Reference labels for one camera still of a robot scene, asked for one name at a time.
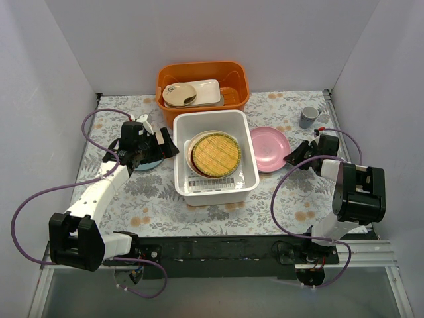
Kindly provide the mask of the red brown plate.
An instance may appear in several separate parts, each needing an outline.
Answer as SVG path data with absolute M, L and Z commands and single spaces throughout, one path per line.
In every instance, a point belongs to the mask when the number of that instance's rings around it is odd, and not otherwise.
M 195 165 L 194 159 L 193 159 L 193 150 L 190 150 L 190 151 L 189 151 L 189 163 L 191 164 L 191 168 L 192 168 L 192 170 L 193 170 L 195 173 L 197 173 L 197 174 L 199 174 L 200 176 L 203 176 L 203 177 L 205 177 L 205 178 L 210 178 L 210 177 L 211 177 L 211 176 L 209 176 L 209 175 L 207 175 L 207 174 L 204 174 L 202 171 L 200 171 L 200 170 L 197 168 L 197 166 Z

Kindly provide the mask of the pink plate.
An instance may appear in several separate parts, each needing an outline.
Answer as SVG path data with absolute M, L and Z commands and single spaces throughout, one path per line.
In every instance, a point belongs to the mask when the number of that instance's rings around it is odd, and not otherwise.
M 284 133 L 272 127 L 257 127 L 250 136 L 259 172 L 272 173 L 286 165 L 284 158 L 292 151 Z

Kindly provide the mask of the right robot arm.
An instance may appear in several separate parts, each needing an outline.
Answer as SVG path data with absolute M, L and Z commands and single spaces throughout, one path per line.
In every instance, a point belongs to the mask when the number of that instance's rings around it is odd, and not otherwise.
M 308 168 L 335 182 L 332 211 L 305 233 L 309 237 L 328 238 L 328 241 L 303 239 L 295 245 L 277 244 L 277 253 L 284 264 L 293 264 L 297 259 L 311 264 L 324 260 L 336 252 L 336 240 L 359 226 L 380 222 L 385 215 L 383 169 L 321 158 L 301 167 Z

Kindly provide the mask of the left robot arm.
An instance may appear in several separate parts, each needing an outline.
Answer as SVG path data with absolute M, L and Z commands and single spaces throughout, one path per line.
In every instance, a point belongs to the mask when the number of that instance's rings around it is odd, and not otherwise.
M 50 258 L 55 264 L 95 271 L 108 259 L 119 257 L 125 264 L 140 260 L 138 235 L 117 231 L 103 236 L 99 223 L 111 200 L 141 165 L 161 162 L 179 153 L 169 131 L 157 134 L 147 117 L 121 125 L 121 135 L 104 149 L 97 177 L 64 213 L 49 220 Z

